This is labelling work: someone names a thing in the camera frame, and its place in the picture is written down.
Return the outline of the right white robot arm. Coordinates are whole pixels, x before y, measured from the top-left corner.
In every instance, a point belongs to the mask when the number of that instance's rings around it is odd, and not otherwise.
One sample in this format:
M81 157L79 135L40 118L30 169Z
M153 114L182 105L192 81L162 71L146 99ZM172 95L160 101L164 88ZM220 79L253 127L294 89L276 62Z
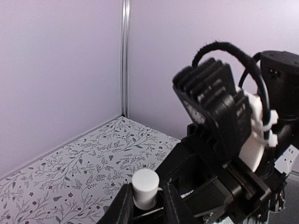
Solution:
M172 83L192 123L156 170L162 191L146 222L267 223L299 147L298 55L212 45Z

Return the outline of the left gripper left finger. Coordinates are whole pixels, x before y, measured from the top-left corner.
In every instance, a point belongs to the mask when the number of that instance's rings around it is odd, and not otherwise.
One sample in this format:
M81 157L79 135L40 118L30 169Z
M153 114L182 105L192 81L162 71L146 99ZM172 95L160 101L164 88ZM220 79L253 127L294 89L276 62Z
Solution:
M100 224L132 224L133 223L133 189L132 184L124 184L112 201Z

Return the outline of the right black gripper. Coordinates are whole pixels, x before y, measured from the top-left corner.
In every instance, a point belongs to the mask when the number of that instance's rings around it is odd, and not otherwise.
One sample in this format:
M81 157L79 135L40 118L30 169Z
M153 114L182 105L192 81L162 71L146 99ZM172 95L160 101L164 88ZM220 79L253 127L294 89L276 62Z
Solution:
M204 126L190 124L187 136L157 168L160 186L172 183L200 224L227 217L236 224L267 221L271 187L237 157L218 161L215 146L216 140ZM164 209L158 220L167 224Z

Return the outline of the white capped nail polish bottle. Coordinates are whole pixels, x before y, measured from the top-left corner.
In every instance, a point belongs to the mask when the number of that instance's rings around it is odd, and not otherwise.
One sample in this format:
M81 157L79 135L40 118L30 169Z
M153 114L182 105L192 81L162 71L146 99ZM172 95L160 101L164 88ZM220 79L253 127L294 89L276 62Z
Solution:
M151 169L137 170L131 179L133 188L134 214L138 217L154 214L164 208L158 204L159 176Z

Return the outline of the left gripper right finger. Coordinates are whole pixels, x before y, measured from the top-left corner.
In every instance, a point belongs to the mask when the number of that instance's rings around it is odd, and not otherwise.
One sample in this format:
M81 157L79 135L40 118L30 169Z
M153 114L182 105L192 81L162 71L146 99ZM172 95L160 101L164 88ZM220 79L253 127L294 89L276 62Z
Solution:
M172 183L162 182L161 188L164 195L163 204L168 224L200 224L191 214Z

